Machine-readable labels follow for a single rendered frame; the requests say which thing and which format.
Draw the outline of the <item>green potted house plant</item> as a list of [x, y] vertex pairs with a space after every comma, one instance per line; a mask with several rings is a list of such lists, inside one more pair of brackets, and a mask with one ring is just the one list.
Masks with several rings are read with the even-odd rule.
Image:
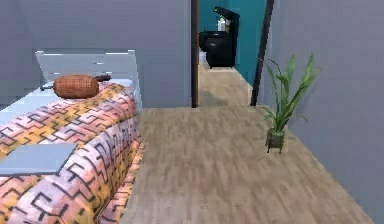
[[275, 110], [268, 106], [262, 106], [266, 112], [265, 120], [270, 120], [272, 126], [267, 130], [265, 146], [267, 153], [272, 149], [278, 149], [279, 154], [282, 153], [286, 131], [284, 128], [295, 115], [295, 110], [300, 103], [304, 94], [312, 86], [313, 82], [320, 73], [320, 69], [315, 67], [315, 56], [313, 53], [309, 55], [308, 62], [298, 87], [294, 94], [291, 94], [291, 85], [296, 67], [296, 56], [292, 55], [287, 61], [285, 72], [281, 71], [280, 66], [272, 59], [267, 62], [262, 60], [270, 75], [273, 94], [275, 99]]

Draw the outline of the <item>white bed with patterned blanket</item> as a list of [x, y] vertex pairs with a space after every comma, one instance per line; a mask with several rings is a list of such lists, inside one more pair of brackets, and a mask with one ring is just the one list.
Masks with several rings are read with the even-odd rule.
[[[21, 145], [75, 143], [52, 175], [0, 177], [0, 224], [121, 224], [144, 143], [136, 54], [46, 53], [46, 84], [0, 111], [0, 161]], [[66, 75], [110, 75], [87, 99], [53, 90]]]

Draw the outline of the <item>orange woven cylinder pillow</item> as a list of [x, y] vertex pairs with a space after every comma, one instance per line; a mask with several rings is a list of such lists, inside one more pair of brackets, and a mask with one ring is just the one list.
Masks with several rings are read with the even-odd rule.
[[87, 99], [99, 93], [99, 84], [88, 75], [66, 75], [54, 81], [53, 90], [64, 99]]

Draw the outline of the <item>grey closed laptop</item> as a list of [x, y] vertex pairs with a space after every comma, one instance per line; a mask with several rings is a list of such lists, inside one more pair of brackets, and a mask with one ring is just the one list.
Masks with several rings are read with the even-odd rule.
[[76, 148], [75, 143], [21, 145], [0, 161], [0, 177], [56, 174]]

